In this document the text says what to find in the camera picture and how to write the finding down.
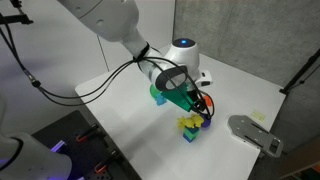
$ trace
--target table surface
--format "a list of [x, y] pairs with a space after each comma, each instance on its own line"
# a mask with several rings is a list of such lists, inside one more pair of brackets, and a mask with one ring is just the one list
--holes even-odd
[[[190, 113], [171, 102], [157, 106], [149, 93], [149, 80], [135, 64], [124, 70], [100, 98], [87, 104], [143, 179], [248, 178], [260, 151], [231, 135], [228, 118], [258, 111], [265, 119], [256, 122], [270, 130], [285, 96], [279, 93], [280, 86], [204, 55], [200, 55], [200, 69], [212, 74], [213, 84], [201, 89], [212, 96], [216, 113], [211, 127], [201, 130], [192, 143], [176, 126], [178, 117]], [[78, 85], [76, 92], [82, 95], [94, 90], [109, 75]]]

